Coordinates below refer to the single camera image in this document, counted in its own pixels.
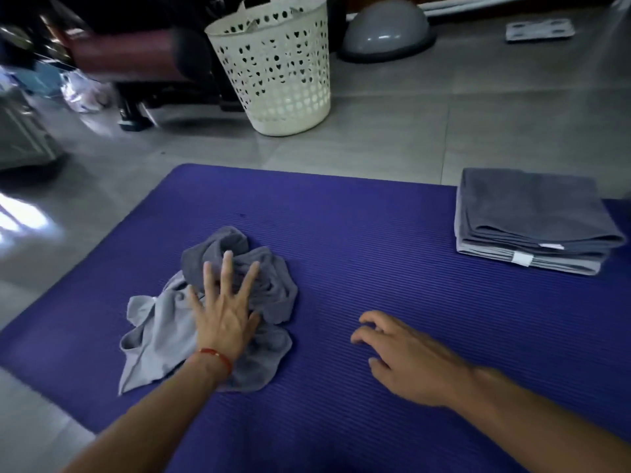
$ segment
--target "gray balance ball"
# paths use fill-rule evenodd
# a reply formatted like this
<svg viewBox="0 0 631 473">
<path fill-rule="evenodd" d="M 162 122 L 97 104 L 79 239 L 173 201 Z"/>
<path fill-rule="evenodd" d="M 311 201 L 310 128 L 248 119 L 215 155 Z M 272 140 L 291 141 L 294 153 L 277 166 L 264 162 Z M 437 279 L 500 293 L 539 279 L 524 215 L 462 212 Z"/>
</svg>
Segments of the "gray balance ball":
<svg viewBox="0 0 631 473">
<path fill-rule="evenodd" d="M 426 50 L 435 41 L 421 8 L 407 0 L 383 0 L 350 22 L 338 56 L 355 63 L 390 61 Z"/>
</svg>

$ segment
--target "yoga mat ridges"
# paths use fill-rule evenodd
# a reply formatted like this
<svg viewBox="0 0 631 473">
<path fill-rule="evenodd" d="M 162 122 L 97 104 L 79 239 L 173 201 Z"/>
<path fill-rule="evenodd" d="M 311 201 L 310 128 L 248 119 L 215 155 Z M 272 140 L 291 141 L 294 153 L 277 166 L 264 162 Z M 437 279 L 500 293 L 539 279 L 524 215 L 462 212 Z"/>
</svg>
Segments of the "yoga mat ridges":
<svg viewBox="0 0 631 473">
<path fill-rule="evenodd" d="M 170 472 L 500 472 L 520 467 L 446 409 L 394 397 L 352 346 L 381 309 L 631 440 L 631 248 L 595 278 L 457 254 L 455 189 L 184 165 L 0 333 L 0 365 L 99 432 L 117 397 L 131 295 L 158 294 L 223 225 L 282 255 L 300 289 L 274 380 L 218 394 Z M 631 234 L 622 201 L 607 201 Z"/>
</svg>

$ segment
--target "white tag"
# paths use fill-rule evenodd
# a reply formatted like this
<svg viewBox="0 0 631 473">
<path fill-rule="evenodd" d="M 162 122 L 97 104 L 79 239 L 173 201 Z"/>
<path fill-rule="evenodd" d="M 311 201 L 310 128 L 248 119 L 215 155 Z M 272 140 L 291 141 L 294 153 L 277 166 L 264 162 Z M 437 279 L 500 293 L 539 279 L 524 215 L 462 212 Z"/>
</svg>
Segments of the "white tag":
<svg viewBox="0 0 631 473">
<path fill-rule="evenodd" d="M 561 244 L 539 244 L 539 246 L 547 247 L 548 249 L 565 250 L 565 247 L 563 247 Z"/>
<path fill-rule="evenodd" d="M 524 267 L 530 267 L 533 259 L 534 255 L 516 250 L 515 252 L 513 252 L 513 259 L 511 262 L 518 263 L 519 265 L 523 265 Z"/>
</svg>

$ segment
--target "left hand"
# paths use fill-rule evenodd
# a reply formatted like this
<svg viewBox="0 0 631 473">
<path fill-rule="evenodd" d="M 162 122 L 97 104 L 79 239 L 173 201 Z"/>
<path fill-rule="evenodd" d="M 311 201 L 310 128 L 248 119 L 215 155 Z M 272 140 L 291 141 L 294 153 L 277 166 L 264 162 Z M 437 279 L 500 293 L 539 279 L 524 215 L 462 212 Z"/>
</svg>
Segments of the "left hand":
<svg viewBox="0 0 631 473">
<path fill-rule="evenodd" d="M 252 340 L 261 321 L 258 313 L 248 317 L 248 302 L 254 279 L 259 274 L 259 262 L 253 262 L 237 294 L 232 293 L 232 252 L 223 255 L 220 291 L 217 295 L 210 262 L 204 262 L 204 294 L 206 306 L 199 301 L 193 286 L 188 286 L 189 302 L 195 314 L 198 348 L 209 348 L 224 354 L 232 363 Z"/>
</svg>

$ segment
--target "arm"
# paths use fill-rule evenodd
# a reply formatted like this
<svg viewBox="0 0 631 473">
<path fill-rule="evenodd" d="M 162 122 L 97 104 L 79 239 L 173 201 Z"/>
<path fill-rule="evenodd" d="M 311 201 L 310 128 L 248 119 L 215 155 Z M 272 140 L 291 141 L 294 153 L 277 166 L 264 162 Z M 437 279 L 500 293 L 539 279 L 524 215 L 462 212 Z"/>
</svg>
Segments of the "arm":
<svg viewBox="0 0 631 473">
<path fill-rule="evenodd" d="M 381 357 L 372 374 L 392 393 L 418 404 L 445 406 L 535 473 L 631 471 L 631 446 L 499 372 L 473 367 L 426 334 L 383 312 L 366 312 L 353 343 Z"/>
<path fill-rule="evenodd" d="M 189 287 L 199 348 L 221 352 L 232 363 L 241 355 L 260 320 L 258 314 L 248 317 L 247 310 L 258 271 L 255 262 L 233 296 L 232 252 L 226 252 L 217 295 L 211 266 L 204 264 L 206 307 Z M 219 357 L 195 353 L 170 379 L 101 433 L 64 473 L 161 472 L 189 425 L 227 376 L 228 367 Z"/>
</svg>

